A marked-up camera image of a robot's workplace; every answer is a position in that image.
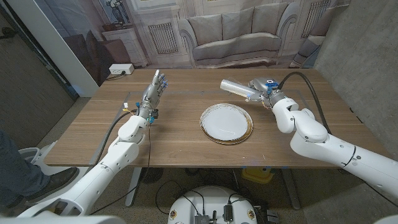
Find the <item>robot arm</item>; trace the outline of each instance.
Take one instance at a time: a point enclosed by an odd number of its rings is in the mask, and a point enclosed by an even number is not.
[[[310,110],[299,111],[298,104],[276,87],[270,78],[254,79],[249,87],[221,82],[222,89],[238,91],[248,100],[253,100],[251,96],[255,96],[253,101],[261,98],[264,106],[272,110],[282,133],[296,131],[290,146],[297,154],[334,164],[398,197],[398,162],[328,134]]]
[[[156,106],[166,87],[164,74],[159,75],[157,70],[152,83],[144,91],[137,114],[120,127],[118,137],[111,143],[103,159],[70,190],[31,207],[18,217],[51,217],[54,213],[49,211],[54,210],[59,211],[57,215],[63,216],[87,215],[113,177],[138,156],[139,145],[145,140],[144,130],[152,122],[152,118],[157,117]]]

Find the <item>power strip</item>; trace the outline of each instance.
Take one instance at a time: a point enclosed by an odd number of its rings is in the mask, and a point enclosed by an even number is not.
[[[125,71],[126,74],[131,74],[132,71],[134,71],[134,66],[132,66],[132,64],[112,64],[109,71],[112,75],[120,75],[123,71]]]

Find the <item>wire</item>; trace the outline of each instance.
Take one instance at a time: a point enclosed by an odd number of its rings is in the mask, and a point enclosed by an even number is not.
[[[167,212],[163,212],[163,211],[159,208],[159,204],[157,203],[157,196],[158,196],[158,194],[159,194],[161,188],[162,188],[164,185],[166,185],[167,183],[170,183],[170,182],[176,183],[176,184],[178,185],[178,187],[180,188],[180,190],[183,190],[182,187],[181,187],[181,185],[180,185],[177,181],[175,181],[175,180],[168,180],[168,181],[164,182],[164,183],[159,187],[159,189],[157,189],[156,195],[155,195],[155,204],[156,204],[156,207],[157,207],[157,209],[158,209],[160,212],[162,212],[163,214],[166,214],[166,215],[168,215],[168,213],[167,213]],[[197,211],[197,215],[199,215],[199,212],[198,212],[197,208],[195,207],[195,205],[192,203],[192,201],[189,200],[184,194],[183,194],[182,196],[185,197],[185,199],[187,199],[189,202],[191,202],[192,206],[193,206],[194,209]],[[203,211],[204,211],[204,209],[205,209],[205,203],[204,203],[205,199],[203,198],[203,196],[202,196],[202,199],[203,199]]]
[[[201,181],[203,182],[204,185],[223,185],[226,183],[226,180],[224,179],[224,177],[227,177],[227,175],[217,175],[217,172],[225,172],[227,174],[230,175],[230,179],[228,179],[230,181],[230,183],[228,184],[228,186],[230,185],[235,185],[234,183],[234,175],[232,172],[229,172],[227,170],[223,170],[223,169],[199,169],[199,176],[201,177]]]
[[[191,172],[189,168],[185,168],[185,173],[187,173],[188,176],[194,176],[197,175],[200,171],[200,168],[197,168],[194,172]]]
[[[242,199],[245,199],[245,200],[247,200],[247,201],[249,201],[249,202],[251,201],[251,200],[248,199],[248,198],[240,197],[240,198],[236,199],[235,201],[231,202],[231,204],[233,204],[233,203],[235,203],[235,202],[238,202],[238,201],[243,201]]]
[[[131,193],[133,190],[135,190],[136,188],[138,188],[138,187],[141,185],[142,181],[147,177],[148,170],[149,170],[149,161],[150,161],[150,125],[149,125],[149,133],[148,133],[148,136],[149,136],[149,137],[148,137],[148,138],[149,138],[148,166],[147,166],[147,170],[146,170],[146,172],[145,172],[145,174],[144,174],[144,177],[141,179],[141,181],[140,181],[133,189],[129,190],[129,192],[127,192],[126,194],[124,194],[122,197],[119,197],[118,199],[114,200],[113,202],[111,202],[111,203],[109,203],[109,204],[107,204],[107,205],[105,205],[105,206],[103,206],[103,207],[101,207],[101,208],[95,210],[94,212],[91,212],[90,215],[93,215],[93,214],[95,214],[95,213],[101,211],[102,209],[107,208],[108,206],[110,206],[110,205],[116,203],[117,201],[121,200],[122,198],[124,198],[125,196],[127,196],[129,193]]]
[[[231,205],[231,197],[234,196],[234,195],[239,195],[239,194],[238,194],[238,193],[233,193],[233,194],[231,194],[231,195],[228,197],[228,204]]]
[[[329,126],[328,126],[328,123],[326,122],[326,119],[325,119],[325,115],[323,114],[323,111],[322,111],[322,108],[321,108],[321,104],[319,103],[319,99],[318,99],[318,97],[317,97],[317,94],[315,93],[315,90],[313,89],[313,86],[312,86],[310,80],[309,80],[303,73],[301,73],[301,72],[292,72],[292,73],[288,74],[288,75],[281,81],[281,83],[280,83],[279,86],[278,86],[278,89],[282,89],[282,87],[283,87],[284,83],[286,82],[286,80],[287,80],[289,77],[291,77],[292,75],[300,75],[300,76],[305,80],[305,82],[307,83],[309,89],[311,90],[313,99],[315,100],[315,103],[317,104],[318,112],[319,112],[319,115],[321,116],[322,123],[323,123],[324,127],[326,128],[326,130],[328,130],[328,133],[331,134],[331,131],[330,131]],[[398,208],[398,205],[397,205],[396,203],[394,203],[393,201],[389,200],[389,199],[388,199],[386,196],[384,196],[382,193],[378,192],[374,187],[370,186],[365,180],[363,180],[363,179],[361,179],[361,180],[362,180],[368,187],[370,187],[370,188],[373,189],[376,193],[378,193],[381,197],[383,197],[383,198],[386,199],[388,202],[390,202],[391,204],[393,204],[395,207]]]
[[[246,186],[240,187],[237,191],[238,191],[241,195],[244,195],[244,192],[242,191],[242,189],[246,189],[247,195],[249,195],[249,198],[253,198],[253,194],[250,192],[250,190],[249,190]]]
[[[234,170],[234,169],[232,169],[232,173],[234,174],[236,186],[237,186],[237,188],[239,189],[238,179],[236,178],[235,170]]]
[[[116,121],[114,121],[114,122],[112,123],[111,128],[109,129],[108,133],[106,134],[104,143],[102,144],[102,147],[101,147],[101,150],[100,150],[100,152],[99,152],[99,154],[98,154],[97,160],[95,160],[95,163],[93,164],[93,167],[94,167],[95,165],[97,165],[98,162],[100,161],[101,156],[102,156],[102,153],[104,152],[104,149],[105,149],[106,142],[108,142],[109,136],[111,135],[111,132],[112,132],[113,128],[115,127],[115,125],[116,125],[123,117],[125,117],[125,115],[130,114],[130,113],[132,113],[132,112],[136,112],[136,111],[137,111],[137,109],[134,109],[134,110],[132,110],[132,111],[126,112],[126,113],[122,114]]]
[[[372,188],[376,193],[378,193],[380,196],[382,196],[384,199],[386,199],[388,202],[390,202],[393,206],[398,208],[398,205],[394,203],[392,200],[388,199],[386,196],[384,196],[382,193],[377,191],[374,187],[372,187],[370,184],[368,184],[366,181],[362,180],[368,187]]]
[[[189,190],[189,191],[195,192],[196,194],[201,196],[201,199],[203,200],[203,211],[202,211],[202,213],[203,213],[203,215],[205,215],[205,198],[203,197],[203,195],[201,193],[199,193],[199,192],[197,192],[195,190]]]
[[[330,131],[329,126],[328,126],[328,123],[326,122],[326,119],[325,119],[325,115],[323,114],[321,104],[319,103],[319,99],[318,99],[317,93],[315,92],[310,80],[303,73],[301,73],[301,72],[291,72],[288,75],[286,75],[286,77],[279,84],[278,90],[282,89],[282,87],[283,87],[284,83],[286,82],[286,80],[289,77],[291,77],[292,75],[299,75],[299,76],[301,76],[304,79],[305,83],[307,84],[307,86],[311,90],[311,94],[313,96],[313,99],[315,100],[315,104],[317,105],[319,115],[321,116],[322,124],[324,125],[324,127],[326,128],[328,133],[331,134],[331,131]]]
[[[124,75],[126,74],[125,71],[122,71],[122,73],[120,73],[119,75],[115,75],[113,77],[109,77],[106,79],[106,81],[112,81],[112,80],[117,80],[119,78],[122,78]]]
[[[261,214],[260,214],[260,211],[259,211],[256,207],[253,207],[253,208],[255,209],[255,211],[256,211],[257,214],[258,214],[257,216],[261,218],[262,223],[263,223],[263,224],[266,224],[265,221],[264,221],[264,219],[263,219],[263,217],[262,217]]]

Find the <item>wooden table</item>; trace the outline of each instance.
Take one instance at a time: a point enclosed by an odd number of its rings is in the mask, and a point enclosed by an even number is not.
[[[247,103],[238,95],[220,89],[224,78],[247,84],[257,77],[271,77],[281,81],[292,69],[162,69],[169,87],[162,95],[159,118],[150,127],[151,167],[246,167],[271,166],[288,168],[335,167],[326,162],[308,159],[291,150],[293,134],[282,134],[271,110],[259,103]],[[338,138],[390,156],[372,133],[349,110],[328,82],[312,69],[299,70],[314,86],[329,127]],[[58,143],[45,158],[52,166],[88,166],[92,164],[110,124],[119,116],[127,99],[130,109],[141,102],[142,91],[151,82],[155,70],[135,70],[132,75],[103,83],[87,103]],[[311,109],[320,117],[308,87],[299,76],[292,76],[283,90],[300,108]],[[253,120],[252,134],[242,143],[225,146],[209,140],[201,131],[199,119],[209,106],[231,103],[246,110]],[[116,125],[104,151],[115,139],[123,118]],[[147,165],[149,141],[140,146],[138,158],[132,166]]]

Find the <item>radiator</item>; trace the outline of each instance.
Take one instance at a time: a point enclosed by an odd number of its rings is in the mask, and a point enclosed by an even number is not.
[[[310,12],[308,13],[307,21],[305,22],[305,27],[301,37],[308,37],[308,35],[310,35],[311,30],[329,7],[329,4],[330,0],[311,3]]]
[[[178,52],[171,22],[148,26],[158,54]]]

